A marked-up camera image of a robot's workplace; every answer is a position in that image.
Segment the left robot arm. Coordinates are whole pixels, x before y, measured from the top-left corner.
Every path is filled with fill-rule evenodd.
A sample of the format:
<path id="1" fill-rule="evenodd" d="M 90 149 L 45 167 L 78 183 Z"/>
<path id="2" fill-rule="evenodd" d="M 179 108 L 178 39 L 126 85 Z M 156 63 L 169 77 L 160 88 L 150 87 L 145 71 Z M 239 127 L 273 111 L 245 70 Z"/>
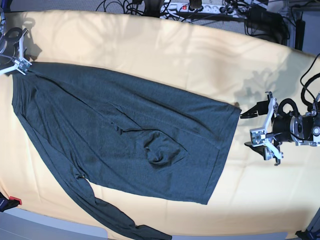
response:
<path id="1" fill-rule="evenodd" d="M 307 112 L 300 114 L 297 104 L 291 98 L 280 103 L 267 92 L 267 100 L 259 101 L 255 106 L 240 115 L 241 119 L 266 116 L 262 127 L 249 131 L 250 141 L 244 145 L 263 157 L 265 161 L 275 159 L 275 166 L 281 164 L 283 152 L 280 146 L 284 142 L 296 146 L 318 147 L 320 145 L 320 96 L 314 96 L 308 87 L 317 79 L 317 73 L 305 83 L 300 82 L 300 98 Z"/>

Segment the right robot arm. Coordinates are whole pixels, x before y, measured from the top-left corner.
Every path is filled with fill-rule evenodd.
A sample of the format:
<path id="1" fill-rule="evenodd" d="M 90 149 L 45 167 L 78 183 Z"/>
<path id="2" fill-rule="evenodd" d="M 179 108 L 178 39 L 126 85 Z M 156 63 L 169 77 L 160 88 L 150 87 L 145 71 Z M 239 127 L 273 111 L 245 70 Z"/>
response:
<path id="1" fill-rule="evenodd" d="M 0 9 L 0 74 L 18 71 L 25 75 L 32 63 L 24 56 L 24 37 L 29 32 L 27 28 L 13 27 L 7 30 L 5 12 Z"/>

